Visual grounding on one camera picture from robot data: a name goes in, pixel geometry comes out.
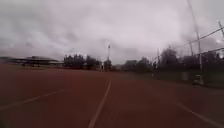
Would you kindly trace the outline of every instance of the tree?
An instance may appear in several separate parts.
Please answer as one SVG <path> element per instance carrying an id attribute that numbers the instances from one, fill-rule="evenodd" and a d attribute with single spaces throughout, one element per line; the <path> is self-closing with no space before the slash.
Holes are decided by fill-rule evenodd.
<path id="1" fill-rule="evenodd" d="M 97 60 L 97 59 L 95 59 L 95 58 L 93 58 L 93 57 L 91 57 L 89 55 L 86 57 L 86 68 L 88 70 L 96 69 L 96 67 L 99 66 L 100 63 L 101 62 L 99 60 Z"/>
<path id="2" fill-rule="evenodd" d="M 125 71 L 136 71 L 138 61 L 137 60 L 127 60 L 123 66 Z"/>
<path id="3" fill-rule="evenodd" d="M 176 56 L 177 52 L 173 49 L 165 49 L 162 52 L 161 55 L 161 62 L 159 67 L 161 68 L 169 68 L 172 67 L 176 64 L 178 64 L 178 60 L 177 60 L 177 56 Z"/>
<path id="4" fill-rule="evenodd" d="M 148 72 L 149 68 L 150 68 L 149 60 L 145 57 L 142 57 L 142 59 L 137 63 L 137 70 L 139 72 Z"/>

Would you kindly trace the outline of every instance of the running track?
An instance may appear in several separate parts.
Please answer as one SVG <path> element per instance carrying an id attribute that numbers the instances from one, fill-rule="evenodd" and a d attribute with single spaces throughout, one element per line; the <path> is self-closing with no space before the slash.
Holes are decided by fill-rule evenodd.
<path id="1" fill-rule="evenodd" d="M 224 127 L 222 90 L 118 73 L 0 71 L 0 128 Z"/>

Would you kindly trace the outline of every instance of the light pole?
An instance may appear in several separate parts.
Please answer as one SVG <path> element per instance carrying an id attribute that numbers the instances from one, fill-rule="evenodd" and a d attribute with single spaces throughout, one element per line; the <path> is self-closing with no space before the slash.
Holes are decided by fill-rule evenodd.
<path id="1" fill-rule="evenodd" d="M 194 22 L 194 29 L 195 29 L 195 32 L 196 32 L 196 35 L 197 35 L 199 64 L 200 64 L 200 70 L 202 70 L 201 41 L 200 41 L 200 36 L 199 36 L 198 25 L 197 25 L 197 22 L 196 22 L 196 19 L 195 19 L 193 7 L 191 5 L 190 0 L 187 0 L 187 3 L 188 3 L 188 6 L 189 6 L 191 14 L 192 14 L 192 18 L 193 18 L 193 22 Z"/>
<path id="2" fill-rule="evenodd" d="M 223 27 L 222 27 L 222 24 L 221 24 L 221 22 L 220 21 L 218 21 L 219 22 L 219 27 L 220 27 L 220 29 L 221 29 L 221 32 L 222 32 L 222 36 L 223 36 L 223 38 L 224 38 L 224 31 L 223 31 Z"/>
<path id="3" fill-rule="evenodd" d="M 199 30 L 198 30 L 198 25 L 197 25 L 197 22 L 196 22 L 196 19 L 195 19 L 193 7 L 191 5 L 190 0 L 187 0 L 187 3 L 188 3 L 188 6 L 189 6 L 191 14 L 192 14 L 192 18 L 193 18 L 193 22 L 194 22 L 194 28 L 195 28 L 195 32 L 196 32 L 196 35 L 197 35 L 197 41 L 198 41 L 198 55 L 199 55 L 199 64 L 200 64 L 201 74 L 196 75 L 196 77 L 199 77 L 199 81 L 198 81 L 199 84 L 203 85 L 204 81 L 203 81 L 203 78 L 202 78 L 202 56 L 201 56 L 201 41 L 200 41 L 200 36 L 199 36 Z"/>
<path id="4" fill-rule="evenodd" d="M 110 44 L 108 45 L 108 56 L 107 56 L 107 60 L 110 60 Z"/>

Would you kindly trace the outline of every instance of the fence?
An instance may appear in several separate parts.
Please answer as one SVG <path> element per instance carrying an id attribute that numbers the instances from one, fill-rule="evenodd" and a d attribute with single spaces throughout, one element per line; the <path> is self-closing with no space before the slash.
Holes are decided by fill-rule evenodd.
<path id="1" fill-rule="evenodd" d="M 153 60 L 153 63 L 157 63 L 157 67 L 154 69 L 155 76 L 161 79 L 192 82 L 195 76 L 200 74 L 209 86 L 224 84 L 224 43 L 223 40 L 216 40 L 220 32 L 224 38 L 223 28 L 220 23 L 219 29 L 199 37 L 201 53 L 198 48 L 199 40 L 189 41 L 189 43 L 180 46 L 169 46 L 168 49 L 177 53 L 177 64 L 168 68 L 171 70 L 160 69 L 158 65 L 163 59 L 161 53 Z"/>

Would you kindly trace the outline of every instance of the gray cloud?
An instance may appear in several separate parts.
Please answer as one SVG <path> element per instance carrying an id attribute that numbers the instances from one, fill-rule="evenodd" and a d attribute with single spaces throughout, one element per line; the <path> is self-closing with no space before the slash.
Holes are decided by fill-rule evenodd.
<path id="1" fill-rule="evenodd" d="M 224 23 L 223 3 L 192 0 L 201 35 L 218 28 L 216 20 Z M 0 55 L 103 60 L 110 43 L 113 63 L 123 63 L 186 43 L 195 38 L 192 26 L 186 0 L 0 0 Z"/>

